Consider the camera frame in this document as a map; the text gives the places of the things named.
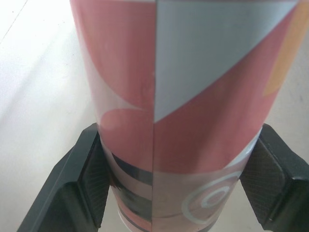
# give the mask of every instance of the black stripe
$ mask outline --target black stripe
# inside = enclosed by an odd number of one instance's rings
[[[152,201],[136,195],[135,193],[128,190],[123,186],[117,177],[110,171],[111,179],[117,188],[118,196],[123,203],[128,207],[134,214],[139,217],[151,221],[152,217]]]
[[[128,164],[127,162],[124,162],[123,160],[119,159],[116,155],[112,155],[118,164],[118,166],[129,176],[133,177],[134,179],[137,179],[147,185],[153,184],[153,174],[149,171],[145,171],[143,169],[137,168],[131,164]]]
[[[214,224],[216,223],[217,220],[215,220],[212,224],[210,224],[208,227],[205,227],[204,229],[198,231],[198,232],[207,232],[209,231],[213,226]]]
[[[143,232],[149,232],[148,230],[145,230],[144,228],[136,225],[119,207],[120,212],[122,213],[122,215],[128,220],[128,222],[130,222],[133,226],[135,226],[137,229],[143,231]]]

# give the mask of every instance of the white surface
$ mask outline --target white surface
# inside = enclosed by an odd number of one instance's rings
[[[0,15],[22,7],[7,2]],[[0,35],[10,26],[1,18]],[[307,162],[308,59],[309,34],[267,119]],[[17,230],[53,166],[94,121],[69,2],[28,0],[0,42],[1,232]],[[100,229],[110,231],[127,232],[111,194]],[[211,232],[262,231],[238,184]]]

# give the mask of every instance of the wrapping paper roll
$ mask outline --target wrapping paper roll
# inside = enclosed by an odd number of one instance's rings
[[[206,232],[309,22],[288,1],[71,0],[119,215]]]

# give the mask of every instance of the cylindrical tube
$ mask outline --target cylindrical tube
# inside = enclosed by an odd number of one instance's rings
[[[309,22],[294,0],[71,0],[119,215],[206,232]]]

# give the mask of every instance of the white floor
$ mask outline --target white floor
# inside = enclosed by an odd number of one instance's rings
[[[267,123],[309,163],[308,60],[309,34]],[[69,1],[0,0],[0,231],[17,230],[52,167],[93,122]],[[100,232],[127,232],[109,197]],[[225,231],[263,231],[240,184],[211,232]]]

